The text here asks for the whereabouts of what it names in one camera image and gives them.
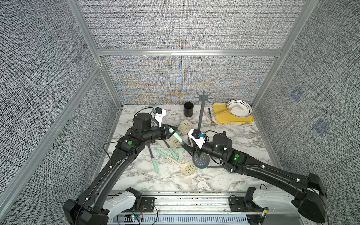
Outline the cream skimmer long handle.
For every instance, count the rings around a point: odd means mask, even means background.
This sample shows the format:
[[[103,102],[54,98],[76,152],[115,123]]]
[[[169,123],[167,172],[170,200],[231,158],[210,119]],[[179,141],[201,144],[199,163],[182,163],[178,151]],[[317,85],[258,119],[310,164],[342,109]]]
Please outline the cream skimmer long handle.
[[[155,149],[155,152],[157,152],[158,154],[164,156],[165,158],[167,158],[167,159],[171,160],[172,162],[174,162],[175,164],[177,164],[181,169],[181,173],[185,176],[190,176],[190,175],[194,174],[197,170],[197,167],[195,166],[195,164],[192,161],[182,164],[182,163],[178,162],[177,160],[175,160],[174,158],[165,154],[160,149]]]

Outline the dark grey utensil rack stand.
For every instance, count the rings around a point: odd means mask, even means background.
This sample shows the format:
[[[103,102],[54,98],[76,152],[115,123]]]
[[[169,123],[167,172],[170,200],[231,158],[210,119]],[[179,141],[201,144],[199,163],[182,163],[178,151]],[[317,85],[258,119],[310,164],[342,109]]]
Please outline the dark grey utensil rack stand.
[[[214,97],[211,97],[211,93],[205,94],[205,91],[202,92],[202,94],[197,93],[197,96],[194,96],[194,98],[197,99],[198,102],[201,103],[200,107],[200,114],[199,114],[199,120],[198,120],[198,130],[201,130],[202,121],[203,121],[203,115],[204,115],[204,109],[205,109],[205,103],[210,103],[211,99],[214,99]]]

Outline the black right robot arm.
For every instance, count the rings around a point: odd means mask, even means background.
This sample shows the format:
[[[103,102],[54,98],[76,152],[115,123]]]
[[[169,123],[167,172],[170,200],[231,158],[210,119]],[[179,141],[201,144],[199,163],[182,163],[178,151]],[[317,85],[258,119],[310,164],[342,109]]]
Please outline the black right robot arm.
[[[217,133],[208,141],[206,134],[195,130],[190,138],[192,145],[181,142],[192,156],[207,154],[222,162],[230,173],[238,173],[260,179],[294,196],[291,204],[303,217],[320,224],[329,223],[327,192],[321,178],[313,173],[307,176],[287,172],[268,165],[247,153],[233,148],[233,142],[226,132]]]

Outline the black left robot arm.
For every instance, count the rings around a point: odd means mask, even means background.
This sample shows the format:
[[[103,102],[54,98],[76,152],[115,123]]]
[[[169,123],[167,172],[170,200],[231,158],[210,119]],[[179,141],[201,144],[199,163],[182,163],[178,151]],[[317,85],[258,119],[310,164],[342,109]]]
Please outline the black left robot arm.
[[[104,208],[104,204],[120,176],[144,150],[146,144],[167,140],[177,130],[177,127],[169,124],[161,125],[150,113],[140,112],[135,115],[132,127],[116,142],[106,166],[77,199],[68,199],[63,205],[68,223],[106,225],[113,216],[111,209]]]

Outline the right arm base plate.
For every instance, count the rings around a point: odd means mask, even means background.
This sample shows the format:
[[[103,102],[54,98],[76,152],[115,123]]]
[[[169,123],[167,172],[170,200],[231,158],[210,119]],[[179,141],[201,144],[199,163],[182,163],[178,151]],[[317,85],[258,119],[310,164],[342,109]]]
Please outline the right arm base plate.
[[[228,197],[229,207],[231,212],[264,212],[269,210],[267,207],[261,208],[255,204],[253,197],[240,197],[230,196]]]

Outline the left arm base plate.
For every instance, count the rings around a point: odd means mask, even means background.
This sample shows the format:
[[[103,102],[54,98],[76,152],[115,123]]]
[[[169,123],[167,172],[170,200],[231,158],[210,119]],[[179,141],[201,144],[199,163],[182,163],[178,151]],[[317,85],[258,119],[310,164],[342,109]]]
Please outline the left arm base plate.
[[[142,197],[136,199],[135,204],[131,211],[133,212],[154,212],[154,197]]]

